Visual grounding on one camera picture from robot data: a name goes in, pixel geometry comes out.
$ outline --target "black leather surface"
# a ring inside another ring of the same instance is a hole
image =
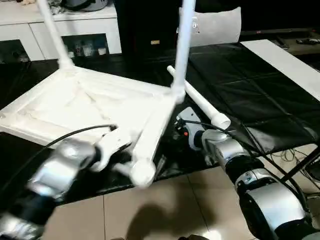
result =
[[[166,51],[150,57],[112,55],[79,58],[74,62],[80,67],[169,86],[172,77],[166,68],[173,65],[174,60],[175,52]],[[6,106],[57,68],[56,60],[0,65],[0,107]],[[319,139],[319,102],[240,44],[192,48],[186,78],[216,108],[232,119],[230,129],[233,133],[254,148],[273,153],[316,143]],[[208,121],[188,97],[176,107],[155,157],[155,162],[161,166],[157,180],[214,166],[205,162],[199,152],[192,151],[186,138],[175,134],[174,118],[187,106],[193,107],[204,122]],[[7,133],[0,134],[0,210],[10,204],[17,191],[46,159],[49,152],[28,163],[10,181],[26,159],[40,148]],[[129,158],[123,154],[115,155],[110,166]],[[88,172],[75,183],[64,202],[130,187],[132,185],[126,177],[111,172],[109,168],[98,174]]]

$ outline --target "beige floor tile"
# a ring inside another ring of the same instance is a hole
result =
[[[206,224],[221,240],[250,240],[246,220],[232,182],[221,167],[189,175]]]
[[[312,225],[313,225],[313,227],[315,227],[316,229],[320,229],[320,215],[314,216],[314,217],[312,218]]]
[[[312,216],[320,215],[320,197],[308,199],[307,203]]]
[[[44,240],[104,240],[103,196],[60,206],[49,219]]]
[[[106,240],[177,240],[208,231],[186,176],[104,196]]]

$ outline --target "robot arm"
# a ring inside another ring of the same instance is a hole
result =
[[[59,201],[82,171],[100,161],[100,150],[88,142],[66,139],[56,148],[0,218],[0,239],[35,240]]]
[[[178,115],[178,119],[191,120],[191,116],[194,118],[195,115],[191,108],[187,108]],[[218,161],[228,175],[239,196],[248,228],[256,238],[320,238],[320,231],[312,227],[309,213],[296,195],[265,169],[258,158],[251,157],[239,142],[225,133],[212,129],[201,130],[194,128],[194,125],[190,123],[186,126],[188,135],[193,136],[189,142],[204,149],[205,154]]]

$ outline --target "white countertop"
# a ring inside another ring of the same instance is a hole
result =
[[[114,19],[117,18],[113,3],[99,11],[72,12],[67,11],[53,16],[55,21]],[[16,1],[0,2],[0,25],[26,24],[43,22],[37,4],[21,5]]]

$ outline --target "white plastic pipe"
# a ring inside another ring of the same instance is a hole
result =
[[[68,53],[65,49],[65,44],[60,37],[58,30],[55,26],[54,19],[47,0],[37,0],[39,10],[44,18],[44,24],[49,30],[51,38],[53,40],[54,46],[58,52],[59,59],[59,68],[68,68],[74,66],[72,60],[68,57]]]
[[[170,65],[166,68],[168,72],[174,77],[176,70]],[[211,120],[211,124],[222,129],[227,129],[230,126],[230,119],[223,113],[219,112],[214,106],[208,102],[190,83],[184,79],[184,86],[186,93],[199,106],[199,108]]]
[[[173,83],[171,85],[172,92],[177,97],[177,103],[182,103],[186,95],[184,80],[187,72],[195,6],[196,0],[184,0],[182,4],[179,36],[175,57],[176,75],[174,76]]]

